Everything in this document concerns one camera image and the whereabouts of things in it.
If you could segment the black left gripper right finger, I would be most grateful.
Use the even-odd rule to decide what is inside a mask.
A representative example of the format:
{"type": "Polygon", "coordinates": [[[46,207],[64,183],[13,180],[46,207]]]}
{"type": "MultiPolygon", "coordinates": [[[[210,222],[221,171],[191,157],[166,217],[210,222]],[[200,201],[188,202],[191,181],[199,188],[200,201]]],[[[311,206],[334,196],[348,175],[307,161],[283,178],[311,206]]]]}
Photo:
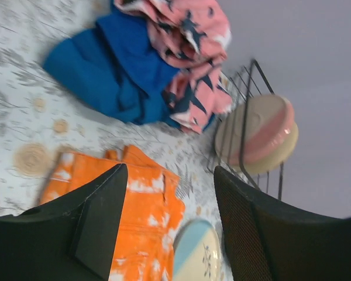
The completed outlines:
{"type": "Polygon", "coordinates": [[[351,280],[351,217],[293,207],[220,166],[214,187],[235,280],[351,280]]]}

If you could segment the blue and cream plate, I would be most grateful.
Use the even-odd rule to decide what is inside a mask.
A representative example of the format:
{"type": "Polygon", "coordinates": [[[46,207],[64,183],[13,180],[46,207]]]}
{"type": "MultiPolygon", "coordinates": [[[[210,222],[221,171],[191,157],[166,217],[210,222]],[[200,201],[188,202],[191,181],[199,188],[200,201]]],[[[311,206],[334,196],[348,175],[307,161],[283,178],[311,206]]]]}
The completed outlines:
{"type": "Polygon", "coordinates": [[[207,220],[188,222],[174,243],[173,280],[218,280],[221,247],[213,225],[207,220]]]}

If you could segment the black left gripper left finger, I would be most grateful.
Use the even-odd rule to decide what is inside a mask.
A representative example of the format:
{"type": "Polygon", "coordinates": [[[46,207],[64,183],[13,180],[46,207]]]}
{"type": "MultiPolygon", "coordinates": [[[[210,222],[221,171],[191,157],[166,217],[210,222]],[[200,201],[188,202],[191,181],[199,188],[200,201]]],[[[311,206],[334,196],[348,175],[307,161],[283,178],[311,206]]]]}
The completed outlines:
{"type": "Polygon", "coordinates": [[[55,200],[0,217],[0,280],[108,280],[127,180],[118,164],[55,200]]]}

